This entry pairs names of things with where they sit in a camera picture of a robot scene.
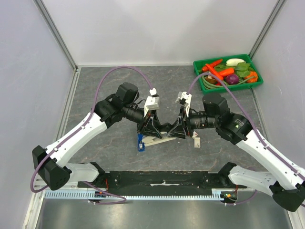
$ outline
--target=white clamp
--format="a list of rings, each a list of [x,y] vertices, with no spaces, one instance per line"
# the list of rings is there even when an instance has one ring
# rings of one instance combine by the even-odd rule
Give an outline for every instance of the white clamp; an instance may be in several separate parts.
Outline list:
[[[179,92],[176,103],[182,104],[185,107],[186,116],[189,116],[192,95],[187,92]]]
[[[144,105],[144,116],[147,115],[148,111],[158,110],[160,108],[160,97],[157,95],[155,88],[150,91],[151,96],[148,96]]]
[[[151,94],[151,96],[157,94],[157,90],[155,88],[149,90],[149,93]]]

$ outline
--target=black bracket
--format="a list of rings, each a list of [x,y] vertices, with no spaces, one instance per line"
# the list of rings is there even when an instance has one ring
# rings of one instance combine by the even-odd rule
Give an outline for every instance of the black bracket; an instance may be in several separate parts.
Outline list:
[[[47,156],[44,148],[37,146],[32,151],[34,168]],[[70,179],[71,170],[67,167],[60,167],[56,164],[56,159],[48,158],[38,171],[38,174],[46,182],[51,190],[57,190],[64,186]]]

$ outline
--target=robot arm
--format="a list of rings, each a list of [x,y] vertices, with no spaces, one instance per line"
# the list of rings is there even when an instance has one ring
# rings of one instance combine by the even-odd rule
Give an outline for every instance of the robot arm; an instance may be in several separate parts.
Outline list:
[[[36,168],[49,155],[49,158],[38,173],[51,190],[57,190],[67,182],[94,181],[104,171],[94,162],[88,164],[71,164],[68,161],[96,135],[102,133],[123,117],[138,123],[138,129],[146,134],[162,137],[161,126],[156,116],[159,108],[159,96],[150,91],[144,109],[138,108],[133,102],[138,98],[138,88],[130,83],[119,86],[116,94],[98,102],[93,113],[87,116],[61,139],[46,148],[37,146],[33,149],[33,161]]]
[[[178,101],[184,107],[189,107],[189,103],[184,102],[183,96]],[[298,176],[298,174],[305,176],[305,169],[290,161],[258,132],[267,144],[264,146],[249,121],[240,114],[231,113],[227,101],[220,94],[205,95],[203,105],[204,112],[195,114],[190,108],[188,109],[190,112],[184,109],[185,112],[182,114],[185,113],[185,115],[181,118],[183,120],[181,127],[183,126],[184,132],[192,136],[193,129],[215,127],[221,138],[250,154],[271,175],[244,169],[234,163],[226,164],[219,173],[236,185],[264,192],[272,196],[283,208],[296,211],[305,200],[305,182]]]

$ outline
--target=gray countertop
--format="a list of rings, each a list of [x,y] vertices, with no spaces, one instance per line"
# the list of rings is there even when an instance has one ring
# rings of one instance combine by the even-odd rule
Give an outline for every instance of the gray countertop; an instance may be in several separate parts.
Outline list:
[[[82,68],[74,95],[66,132],[76,126],[90,111],[94,94],[100,79],[109,67]],[[192,66],[150,66],[140,67],[157,89],[162,100],[157,114],[161,123],[173,123],[179,113],[175,103],[179,91],[186,91],[195,74]],[[149,95],[149,87],[136,72],[122,69],[113,72],[102,85],[99,100],[115,93],[123,82],[133,83],[139,88],[140,99]],[[261,129],[251,90],[234,92]],[[191,108],[203,110],[203,93],[199,83],[192,90]],[[241,114],[240,109],[228,93],[222,94],[232,112]],[[169,142],[146,147],[138,152],[136,124],[126,119],[115,123],[85,145],[71,160],[72,163],[97,162],[104,170],[205,170],[218,171],[227,162],[242,167],[265,170],[254,158],[243,150],[221,139],[214,129],[198,130],[201,148],[194,148],[193,139],[175,139]]]

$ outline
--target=green leaf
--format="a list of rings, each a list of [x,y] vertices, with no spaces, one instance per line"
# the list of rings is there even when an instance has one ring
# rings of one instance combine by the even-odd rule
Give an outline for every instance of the green leaf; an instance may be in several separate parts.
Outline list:
[[[237,71],[246,71],[250,67],[250,63],[238,63],[238,65],[235,67],[235,70]]]
[[[235,71],[235,73],[240,77],[240,78],[245,78],[246,76],[250,75],[250,72],[248,70],[246,71]]]
[[[216,71],[218,71],[218,72],[220,72],[220,71],[222,71],[222,70],[224,70],[224,69],[227,69],[227,68],[235,68],[235,67],[229,67],[229,66],[225,65],[225,63],[220,63],[219,65],[216,65],[216,66],[214,67],[214,69],[215,69]]]

